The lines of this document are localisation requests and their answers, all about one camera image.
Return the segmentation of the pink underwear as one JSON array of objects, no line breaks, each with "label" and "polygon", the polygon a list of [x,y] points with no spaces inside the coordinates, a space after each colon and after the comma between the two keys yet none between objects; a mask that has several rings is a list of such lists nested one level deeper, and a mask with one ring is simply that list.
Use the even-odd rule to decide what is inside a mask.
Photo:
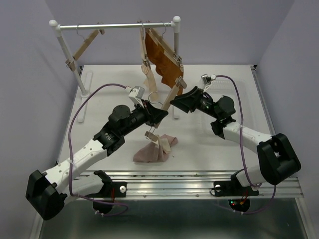
[{"label": "pink underwear", "polygon": [[133,156],[135,163],[162,163],[167,161],[172,147],[178,144],[176,137],[163,134],[154,135],[150,142]]}]

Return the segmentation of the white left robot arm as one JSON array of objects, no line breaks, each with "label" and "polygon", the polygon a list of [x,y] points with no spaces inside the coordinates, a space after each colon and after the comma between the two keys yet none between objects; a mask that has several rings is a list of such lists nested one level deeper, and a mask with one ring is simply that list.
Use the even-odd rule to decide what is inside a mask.
[{"label": "white left robot arm", "polygon": [[26,199],[44,220],[52,219],[65,205],[67,196],[63,190],[71,180],[118,150],[127,134],[143,124],[154,126],[167,115],[167,111],[152,106],[149,101],[143,101],[133,111],[125,105],[116,106],[108,122],[78,152],[71,152],[69,159],[53,168],[30,174]]}]

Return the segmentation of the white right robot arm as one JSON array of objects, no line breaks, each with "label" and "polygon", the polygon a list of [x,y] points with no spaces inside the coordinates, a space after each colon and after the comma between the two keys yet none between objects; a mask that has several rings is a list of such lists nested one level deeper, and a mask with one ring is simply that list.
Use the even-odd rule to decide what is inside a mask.
[{"label": "white right robot arm", "polygon": [[234,101],[222,96],[218,101],[204,90],[194,87],[190,92],[176,96],[170,102],[185,113],[199,110],[213,118],[213,133],[225,140],[236,142],[240,148],[247,148],[258,156],[253,167],[244,166],[231,176],[220,189],[230,189],[241,194],[247,187],[257,188],[260,184],[278,185],[301,169],[301,163],[286,135],[270,135],[244,127],[232,115],[235,114]]}]

